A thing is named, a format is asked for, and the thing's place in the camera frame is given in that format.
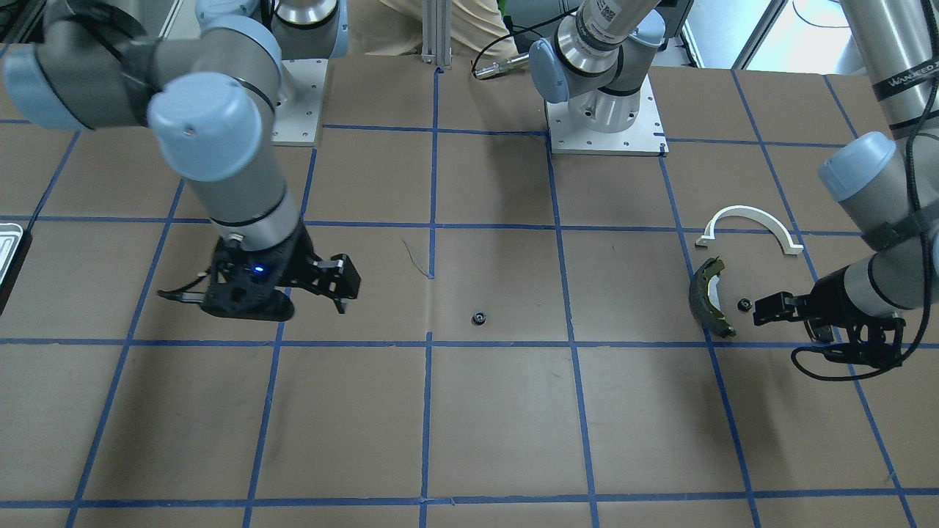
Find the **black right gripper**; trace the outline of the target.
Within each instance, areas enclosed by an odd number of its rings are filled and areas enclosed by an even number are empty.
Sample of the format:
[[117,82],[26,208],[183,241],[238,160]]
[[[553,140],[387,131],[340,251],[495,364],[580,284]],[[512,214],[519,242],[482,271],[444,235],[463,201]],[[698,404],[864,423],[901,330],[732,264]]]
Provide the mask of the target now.
[[283,287],[302,288],[332,301],[339,314],[358,298],[361,274],[348,254],[319,260],[304,224],[268,249],[248,252],[218,238],[209,265],[202,311],[235,320],[287,321],[294,304]]

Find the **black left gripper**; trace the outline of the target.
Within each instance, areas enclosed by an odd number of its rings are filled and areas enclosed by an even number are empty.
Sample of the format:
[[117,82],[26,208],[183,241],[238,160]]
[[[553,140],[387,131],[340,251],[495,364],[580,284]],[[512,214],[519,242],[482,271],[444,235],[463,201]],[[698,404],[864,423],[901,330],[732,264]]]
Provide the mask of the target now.
[[807,320],[807,332],[816,343],[807,350],[831,363],[901,367],[906,323],[899,312],[872,287],[866,268],[841,268],[819,280],[809,294],[777,292],[759,298],[752,318],[755,326]]

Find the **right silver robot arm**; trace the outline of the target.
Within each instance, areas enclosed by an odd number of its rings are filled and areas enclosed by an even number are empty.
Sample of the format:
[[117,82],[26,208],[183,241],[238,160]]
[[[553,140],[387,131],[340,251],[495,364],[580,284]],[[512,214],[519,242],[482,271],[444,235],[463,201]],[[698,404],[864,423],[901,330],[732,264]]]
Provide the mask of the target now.
[[273,153],[284,80],[271,30],[245,14],[213,15],[194,40],[152,39],[131,14],[101,1],[54,1],[43,43],[4,61],[4,86],[47,129],[150,129],[169,166],[219,232],[194,283],[160,297],[235,320],[287,321],[285,288],[329,298],[339,313],[361,275],[347,254],[323,260]]

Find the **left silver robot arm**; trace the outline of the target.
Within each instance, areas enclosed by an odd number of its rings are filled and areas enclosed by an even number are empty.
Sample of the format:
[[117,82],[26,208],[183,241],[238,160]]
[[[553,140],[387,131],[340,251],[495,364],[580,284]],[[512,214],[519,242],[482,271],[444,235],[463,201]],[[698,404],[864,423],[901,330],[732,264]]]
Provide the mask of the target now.
[[[937,3],[842,7],[890,133],[856,138],[818,175],[872,255],[822,277],[808,294],[760,298],[753,321],[801,321],[808,351],[866,365],[873,378],[901,367],[919,346],[937,301]],[[654,9],[654,1],[585,1],[561,16],[553,36],[529,51],[541,97],[587,99],[590,129],[627,128],[664,37]]]

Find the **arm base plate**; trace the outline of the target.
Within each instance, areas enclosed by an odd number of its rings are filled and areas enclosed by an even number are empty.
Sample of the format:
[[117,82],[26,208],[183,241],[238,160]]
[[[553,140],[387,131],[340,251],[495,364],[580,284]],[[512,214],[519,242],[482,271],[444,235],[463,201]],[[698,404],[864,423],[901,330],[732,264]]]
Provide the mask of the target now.
[[651,80],[640,91],[614,96],[600,90],[544,104],[554,154],[660,156],[668,152]]
[[328,66],[326,58],[282,62],[272,131],[275,146],[314,147],[318,143]]

